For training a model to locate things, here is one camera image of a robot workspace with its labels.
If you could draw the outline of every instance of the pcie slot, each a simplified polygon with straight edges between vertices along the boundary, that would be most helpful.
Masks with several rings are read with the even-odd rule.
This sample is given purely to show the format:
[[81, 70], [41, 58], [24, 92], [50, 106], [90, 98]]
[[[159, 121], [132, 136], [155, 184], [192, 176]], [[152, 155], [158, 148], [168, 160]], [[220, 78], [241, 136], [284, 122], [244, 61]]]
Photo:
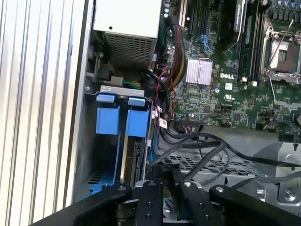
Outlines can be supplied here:
[[205, 34], [209, 10], [209, 0], [192, 0], [190, 6], [189, 34], [199, 36]]
[[202, 19], [201, 19], [200, 34], [205, 34], [208, 10], [209, 10], [209, 0], [203, 0], [202, 1], [202, 13], [201, 13]]
[[186, 20], [187, 0], [181, 1], [179, 25], [184, 27]]

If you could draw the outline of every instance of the green circuit board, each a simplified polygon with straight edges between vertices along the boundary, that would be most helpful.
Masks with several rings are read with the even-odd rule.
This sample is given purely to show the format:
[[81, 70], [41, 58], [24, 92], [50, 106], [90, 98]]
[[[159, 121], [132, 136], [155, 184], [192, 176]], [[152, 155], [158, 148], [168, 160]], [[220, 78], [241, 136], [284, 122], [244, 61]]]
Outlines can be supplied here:
[[[300, 109], [289, 109], [281, 105], [275, 105], [271, 86], [268, 82], [260, 80], [256, 87], [249, 82], [240, 82], [237, 79], [239, 70], [239, 60], [241, 52], [241, 42], [226, 51], [220, 51], [220, 32], [221, 32], [221, 10], [223, 0], [218, 7], [210, 7], [216, 1], [209, 1], [209, 11], [206, 23], [206, 34], [208, 36], [209, 51], [205, 51], [202, 44], [197, 41], [196, 36], [189, 36], [187, 30], [184, 30], [184, 44], [187, 58], [206, 57], [212, 60], [212, 80], [211, 85], [187, 84], [185, 78], [176, 87], [176, 109], [174, 119], [180, 121], [183, 117], [193, 114], [194, 118], [200, 120], [209, 113], [220, 113], [232, 123], [232, 128], [253, 129], [257, 125], [267, 125], [274, 121], [285, 121], [292, 123], [296, 116], [301, 113]], [[171, 10], [178, 10], [177, 2], [171, 5]], [[285, 30], [290, 21], [271, 20], [265, 18], [264, 29], [273, 26], [275, 30]], [[255, 25], [247, 26], [249, 36]], [[290, 29], [292, 32], [301, 30], [301, 25], [294, 23]], [[221, 73], [234, 76], [231, 78], [221, 78]], [[274, 83], [273, 88], [277, 100], [286, 103], [301, 103], [301, 88], [292, 83]], [[210, 117], [205, 121], [206, 125], [221, 126], [219, 117]], [[286, 126], [271, 127], [269, 132], [290, 133], [290, 128]]]

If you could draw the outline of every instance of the aluminum panel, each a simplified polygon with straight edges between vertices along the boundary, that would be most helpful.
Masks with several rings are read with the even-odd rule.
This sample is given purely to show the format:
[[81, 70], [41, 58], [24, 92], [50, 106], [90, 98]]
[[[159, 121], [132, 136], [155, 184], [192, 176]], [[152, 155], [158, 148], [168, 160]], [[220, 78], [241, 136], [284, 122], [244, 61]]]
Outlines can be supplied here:
[[27, 226], [71, 203], [68, 152], [78, 138], [71, 119], [87, 8], [82, 0], [0, 6], [0, 225]]

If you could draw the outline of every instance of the black cable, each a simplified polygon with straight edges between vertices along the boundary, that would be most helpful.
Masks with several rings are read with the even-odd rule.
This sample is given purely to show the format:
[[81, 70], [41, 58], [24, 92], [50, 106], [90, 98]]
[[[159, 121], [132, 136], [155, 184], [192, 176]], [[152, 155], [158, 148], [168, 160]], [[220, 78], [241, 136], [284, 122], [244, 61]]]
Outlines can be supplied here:
[[208, 185], [208, 184], [210, 184], [210, 183], [212, 183], [212, 182], [214, 182], [215, 180], [217, 180], [226, 170], [227, 170], [227, 168], [229, 167], [229, 164], [230, 164], [230, 156], [229, 156], [229, 153], [228, 153], [228, 151], [225, 149], [225, 150], [223, 150], [224, 152], [225, 152], [225, 154], [226, 154], [226, 156], [227, 156], [227, 163], [226, 163], [226, 165], [223, 167], [223, 169], [218, 173], [218, 174], [216, 174], [213, 178], [211, 178], [211, 179], [209, 179], [209, 180], [206, 180], [206, 181], [204, 181], [204, 182], [201, 182], [201, 185], [202, 186], [206, 186], [206, 185]]
[[174, 146], [170, 149], [168, 149], [167, 151], [165, 151], [162, 155], [160, 155], [157, 159], [155, 159], [155, 161], [151, 162], [149, 164], [149, 168], [154, 165], [157, 164], [159, 162], [161, 162], [163, 159], [167, 158], [168, 156], [170, 156], [172, 153], [174, 153], [177, 150], [180, 149], [196, 149], [196, 148], [210, 148], [210, 147], [216, 147], [218, 145], [220, 145], [220, 141], [208, 141], [208, 142], [204, 142], [204, 143], [193, 143], [193, 144], [180, 144], [177, 146]]
[[[219, 141], [223, 141], [225, 142], [223, 139], [219, 138], [218, 136], [215, 136], [213, 134], [210, 133], [192, 133], [189, 134], [188, 136], [186, 136], [183, 140], [174, 143], [174, 145], [179, 145], [189, 139], [193, 139], [196, 137], [207, 137], [210, 139], [214, 139], [214, 140], [219, 140]], [[271, 165], [271, 166], [280, 166], [280, 167], [301, 167], [301, 165], [297, 165], [297, 164], [293, 164], [293, 163], [288, 163], [288, 162], [283, 162], [283, 161], [276, 161], [276, 160], [272, 160], [272, 159], [263, 159], [263, 158], [258, 158], [258, 157], [252, 157], [252, 156], [247, 156], [244, 155], [242, 153], [240, 153], [238, 150], [236, 150], [234, 147], [232, 147], [231, 145], [229, 145], [227, 142], [225, 142], [227, 144], [227, 148], [234, 153], [235, 155], [237, 155], [238, 157], [248, 160], [248, 161], [253, 161], [253, 162], [258, 162], [258, 163], [262, 163], [262, 164], [267, 164], [267, 165]]]
[[189, 173], [187, 173], [184, 176], [184, 180], [191, 180], [193, 177], [213, 158], [215, 157], [219, 152], [224, 150], [227, 147], [227, 143], [224, 141], [220, 141], [219, 146], [217, 146], [212, 151], [208, 152], [203, 159], [201, 159], [198, 164], [190, 170]]
[[278, 178], [269, 178], [269, 177], [250, 178], [250, 179], [243, 180], [243, 181], [235, 184], [231, 188], [239, 189], [240, 187], [242, 187], [242, 186], [244, 186], [244, 185], [246, 185], [246, 184], [248, 184], [248, 183], [250, 183], [251, 181], [254, 181], [254, 180], [256, 180], [260, 183], [279, 184], [281, 182], [285, 182], [285, 181], [292, 180], [292, 179], [295, 179], [295, 178], [301, 178], [301, 171], [292, 173], [292, 174], [290, 174], [288, 176], [285, 176], [285, 177], [278, 177]]
[[168, 143], [168, 144], [170, 144], [170, 145], [174, 145], [174, 142], [169, 141], [169, 140], [166, 139], [166, 137], [165, 137], [165, 135], [164, 135], [164, 133], [165, 133], [166, 131], [169, 131], [169, 130], [160, 127], [160, 135], [161, 135], [161, 137], [163, 138], [163, 140], [164, 140], [166, 143]]
[[[197, 143], [201, 143], [202, 141], [199, 140], [199, 138], [197, 138]], [[203, 152], [202, 152], [202, 148], [199, 148], [199, 154], [201, 156], [201, 158], [203, 159], [204, 158], [204, 155], [203, 155]]]
[[164, 109], [164, 113], [167, 113], [169, 111], [169, 106], [170, 106], [170, 94], [169, 94], [169, 91], [168, 91], [168, 88], [166, 86], [166, 84], [161, 80], [159, 79], [159, 77], [152, 71], [150, 70], [143, 70], [147, 75], [149, 75], [152, 79], [154, 79], [156, 82], [159, 82], [161, 88], [163, 89], [164, 91], [164, 94], [165, 94], [165, 109]]

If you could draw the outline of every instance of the heatsink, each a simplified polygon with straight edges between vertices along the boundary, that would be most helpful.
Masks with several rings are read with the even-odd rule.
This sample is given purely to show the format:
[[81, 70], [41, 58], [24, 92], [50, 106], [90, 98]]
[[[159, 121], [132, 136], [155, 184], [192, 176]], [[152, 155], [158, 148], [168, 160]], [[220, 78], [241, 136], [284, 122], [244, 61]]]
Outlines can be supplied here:
[[186, 82], [198, 85], [210, 85], [213, 62], [209, 59], [188, 59]]

